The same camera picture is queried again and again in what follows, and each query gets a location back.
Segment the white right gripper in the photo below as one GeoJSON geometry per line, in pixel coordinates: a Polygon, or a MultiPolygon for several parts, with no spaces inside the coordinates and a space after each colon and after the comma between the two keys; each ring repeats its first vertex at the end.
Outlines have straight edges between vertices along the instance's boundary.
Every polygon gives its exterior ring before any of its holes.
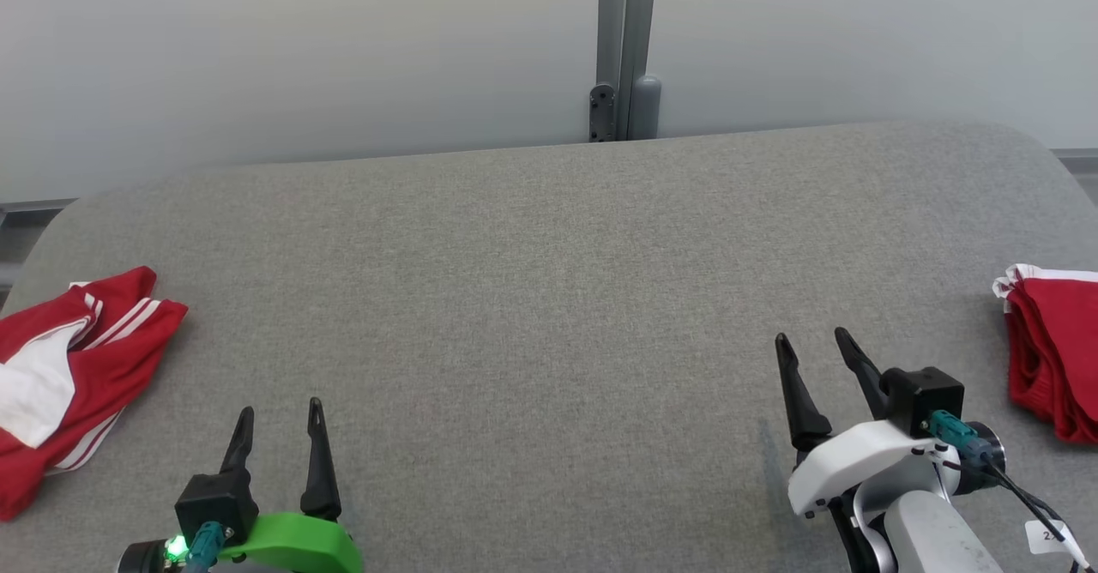
{"type": "Polygon", "coordinates": [[[945,499],[956,495],[957,471],[944,467],[945,461],[957,463],[956,449],[934,437],[909,437],[883,422],[889,416],[889,395],[881,389],[878,367],[845,328],[836,327],[834,339],[873,418],[882,422],[862,422],[832,437],[831,423],[816,408],[799,374],[799,358],[780,332],[774,346],[791,443],[806,456],[788,481],[792,510],[824,510],[848,490],[855,490],[863,510],[885,510],[906,492],[932,492],[945,499]]]}

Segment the red shorts with white trim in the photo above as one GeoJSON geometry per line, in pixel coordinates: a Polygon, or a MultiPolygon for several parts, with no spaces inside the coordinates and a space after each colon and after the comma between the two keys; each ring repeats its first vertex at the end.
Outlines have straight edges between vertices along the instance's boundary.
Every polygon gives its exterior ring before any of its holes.
{"type": "Polygon", "coordinates": [[[1004,302],[1011,401],[1064,443],[1098,445],[1098,272],[1017,263],[991,291],[1004,302]]]}

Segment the grey fabric sofa cushion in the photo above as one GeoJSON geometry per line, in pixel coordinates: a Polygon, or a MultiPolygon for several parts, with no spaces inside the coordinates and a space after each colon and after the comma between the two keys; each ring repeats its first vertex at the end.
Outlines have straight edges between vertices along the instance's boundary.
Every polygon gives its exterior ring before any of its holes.
{"type": "Polygon", "coordinates": [[[1098,449],[1011,404],[991,283],[1098,269],[1047,148],[960,121],[192,171],[72,202],[5,312],[146,265],[184,303],[90,462],[0,523],[0,573],[109,573],[175,533],[239,411],[264,513],[296,510],[311,397],[368,570],[845,573],[791,512],[774,338],[843,430],[882,370],[964,383],[1008,471],[1098,558],[1098,449]]]}

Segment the grey metal post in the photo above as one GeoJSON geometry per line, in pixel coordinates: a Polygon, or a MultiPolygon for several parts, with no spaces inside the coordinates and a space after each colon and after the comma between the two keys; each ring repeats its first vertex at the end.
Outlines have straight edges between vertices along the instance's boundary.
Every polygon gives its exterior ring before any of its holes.
{"type": "Polygon", "coordinates": [[[589,142],[656,138],[662,85],[648,72],[656,0],[600,0],[589,142]]]}

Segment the red and white basketball jersey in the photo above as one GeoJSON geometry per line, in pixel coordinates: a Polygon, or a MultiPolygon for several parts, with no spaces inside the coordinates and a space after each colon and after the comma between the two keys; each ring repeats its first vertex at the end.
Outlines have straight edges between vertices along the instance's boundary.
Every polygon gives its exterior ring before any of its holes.
{"type": "Polygon", "coordinates": [[[0,523],[85,465],[153,381],[187,315],[137,267],[0,318],[0,523]]]}

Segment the small white paper tag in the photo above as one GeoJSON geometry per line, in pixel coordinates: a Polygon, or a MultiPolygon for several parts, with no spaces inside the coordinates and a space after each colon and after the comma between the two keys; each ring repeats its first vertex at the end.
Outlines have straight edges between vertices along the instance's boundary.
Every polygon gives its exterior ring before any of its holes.
{"type": "Polygon", "coordinates": [[[1083,561],[1083,566],[1086,566],[1086,562],[1088,562],[1088,560],[1085,554],[1083,554],[1082,546],[1075,541],[1074,533],[1071,532],[1071,528],[1066,526],[1066,523],[1050,523],[1055,527],[1055,533],[1047,527],[1047,525],[1044,525],[1044,523],[1024,523],[1029,551],[1032,554],[1035,554],[1035,557],[1043,557],[1043,554],[1058,552],[1066,553],[1077,561],[1083,561]]]}

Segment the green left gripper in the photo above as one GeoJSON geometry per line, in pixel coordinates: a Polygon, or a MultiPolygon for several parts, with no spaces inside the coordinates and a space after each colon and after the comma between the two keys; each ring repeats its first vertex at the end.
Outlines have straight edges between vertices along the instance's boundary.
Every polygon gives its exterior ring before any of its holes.
{"type": "MultiPolygon", "coordinates": [[[[219,473],[246,470],[253,449],[255,411],[244,407],[220,464],[219,473]]],[[[307,413],[311,450],[305,491],[299,498],[301,513],[277,513],[257,518],[250,537],[227,546],[220,564],[260,564],[291,573],[365,573],[365,559],[338,518],[341,498],[324,406],[311,397],[307,413]]]]}

